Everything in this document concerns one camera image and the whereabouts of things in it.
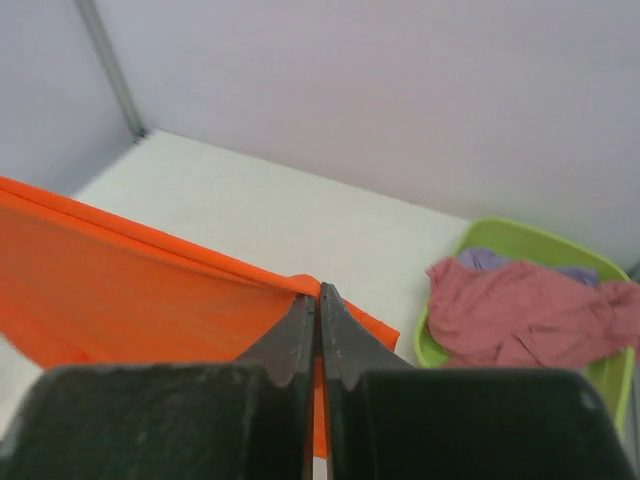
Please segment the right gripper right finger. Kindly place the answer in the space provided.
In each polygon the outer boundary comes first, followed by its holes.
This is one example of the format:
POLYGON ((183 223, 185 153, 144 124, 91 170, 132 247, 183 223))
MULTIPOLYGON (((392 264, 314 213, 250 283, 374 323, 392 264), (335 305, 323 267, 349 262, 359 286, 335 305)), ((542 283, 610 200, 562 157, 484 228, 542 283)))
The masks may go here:
POLYGON ((332 479, 632 479, 586 379, 558 369, 419 369, 320 294, 332 479))

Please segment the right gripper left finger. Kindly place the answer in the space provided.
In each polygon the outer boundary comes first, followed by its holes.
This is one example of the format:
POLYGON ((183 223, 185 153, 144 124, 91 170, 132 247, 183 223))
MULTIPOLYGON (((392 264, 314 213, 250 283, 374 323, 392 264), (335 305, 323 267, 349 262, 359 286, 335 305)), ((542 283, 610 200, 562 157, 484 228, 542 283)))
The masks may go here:
POLYGON ((64 366, 1 443, 5 479, 308 479, 315 300, 229 363, 64 366))

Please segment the orange t shirt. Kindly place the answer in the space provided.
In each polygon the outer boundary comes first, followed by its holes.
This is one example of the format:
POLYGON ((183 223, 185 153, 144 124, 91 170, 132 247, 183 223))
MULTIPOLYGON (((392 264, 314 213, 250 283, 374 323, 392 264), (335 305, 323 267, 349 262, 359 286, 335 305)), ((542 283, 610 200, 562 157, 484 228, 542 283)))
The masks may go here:
MULTIPOLYGON (((297 296, 315 300, 313 443, 325 426, 320 294, 282 276, 77 201, 1 182, 1 331, 42 368, 229 363, 297 296)), ((393 352, 397 333, 344 301, 393 352)))

